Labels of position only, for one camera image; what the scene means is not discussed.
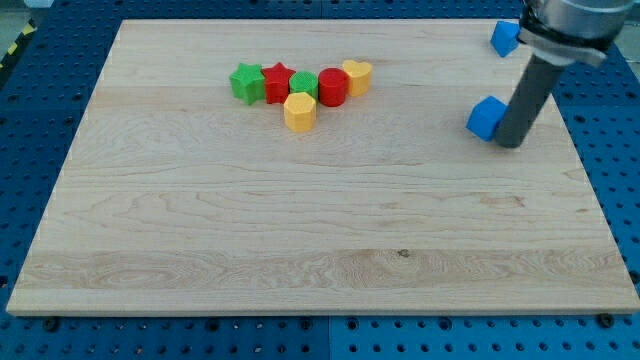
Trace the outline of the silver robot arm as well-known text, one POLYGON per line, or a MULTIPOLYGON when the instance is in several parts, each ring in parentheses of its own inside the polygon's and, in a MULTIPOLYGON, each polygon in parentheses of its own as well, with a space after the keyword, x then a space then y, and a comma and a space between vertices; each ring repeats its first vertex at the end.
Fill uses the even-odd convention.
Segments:
POLYGON ((518 39, 554 66, 598 67, 635 4, 634 0, 525 0, 518 39))

